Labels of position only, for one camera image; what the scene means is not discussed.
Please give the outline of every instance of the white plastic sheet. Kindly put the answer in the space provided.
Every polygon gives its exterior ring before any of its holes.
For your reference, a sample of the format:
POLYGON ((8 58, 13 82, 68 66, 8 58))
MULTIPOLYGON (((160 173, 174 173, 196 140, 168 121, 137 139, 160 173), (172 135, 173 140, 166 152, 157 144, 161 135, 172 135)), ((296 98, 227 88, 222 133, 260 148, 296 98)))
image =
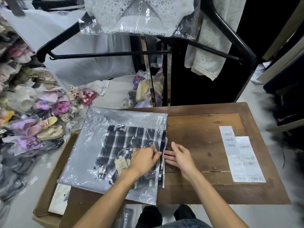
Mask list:
MULTIPOLYGON (((24 17, 17 17, 8 9, 0 9, 2 16, 35 52, 78 22, 85 13, 84 10, 71 12, 24 10, 24 12, 24 17)), ((131 51, 130 37, 126 34, 85 35, 81 33, 52 50, 57 55, 125 51, 131 51)), ((44 64, 59 85, 66 90, 70 86, 135 73, 131 56, 50 60, 47 55, 44 64)))

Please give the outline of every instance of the leg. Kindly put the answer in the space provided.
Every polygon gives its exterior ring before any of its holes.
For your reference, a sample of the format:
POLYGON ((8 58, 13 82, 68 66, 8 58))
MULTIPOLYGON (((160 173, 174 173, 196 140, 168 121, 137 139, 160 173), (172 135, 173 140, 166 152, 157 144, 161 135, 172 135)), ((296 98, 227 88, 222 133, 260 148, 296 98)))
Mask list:
POLYGON ((196 218, 193 211, 187 205, 180 205, 179 208, 174 212, 174 217, 176 221, 196 218))
POLYGON ((135 228, 152 228, 161 226, 163 218, 156 206, 146 206, 139 216, 135 228))

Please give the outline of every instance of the white towel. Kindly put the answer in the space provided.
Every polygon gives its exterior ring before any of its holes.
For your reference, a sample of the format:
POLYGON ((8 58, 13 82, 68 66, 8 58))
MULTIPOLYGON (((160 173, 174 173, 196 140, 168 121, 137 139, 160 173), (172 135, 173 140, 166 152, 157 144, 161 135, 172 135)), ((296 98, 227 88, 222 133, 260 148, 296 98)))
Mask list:
MULTIPOLYGON (((213 2, 219 15, 236 31, 246 0, 213 0, 213 2)), ((204 16, 198 42, 224 53, 228 53, 231 47, 228 38, 207 16, 204 16)), ((191 68, 192 72, 214 80, 221 72, 225 60, 223 57, 201 49, 193 49, 188 45, 184 65, 186 68, 191 68)))

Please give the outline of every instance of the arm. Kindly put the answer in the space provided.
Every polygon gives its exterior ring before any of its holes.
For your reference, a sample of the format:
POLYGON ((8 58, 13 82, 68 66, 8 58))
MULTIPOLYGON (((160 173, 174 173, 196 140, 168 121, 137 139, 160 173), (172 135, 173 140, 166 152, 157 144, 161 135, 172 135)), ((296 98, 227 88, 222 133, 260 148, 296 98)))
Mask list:
POLYGON ((248 228, 246 223, 230 208, 213 186, 196 168, 189 150, 172 142, 173 151, 165 151, 165 162, 180 168, 182 175, 193 186, 214 228, 248 228))
POLYGON ((131 166, 123 169, 112 187, 86 212, 74 228, 111 227, 134 183, 148 173, 161 156, 154 146, 134 149, 131 166))

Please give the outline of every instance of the hand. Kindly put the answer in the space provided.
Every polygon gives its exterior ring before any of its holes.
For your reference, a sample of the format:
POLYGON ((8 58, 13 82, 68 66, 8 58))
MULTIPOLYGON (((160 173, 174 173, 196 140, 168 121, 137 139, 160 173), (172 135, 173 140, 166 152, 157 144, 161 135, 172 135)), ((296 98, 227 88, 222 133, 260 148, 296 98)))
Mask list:
POLYGON ((171 143, 171 147, 173 151, 165 150, 165 162, 180 168, 184 178, 189 181, 191 174, 198 171, 191 157, 190 151, 175 142, 171 143))
POLYGON ((161 155, 155 146, 134 148, 129 169, 140 178, 151 170, 161 155))

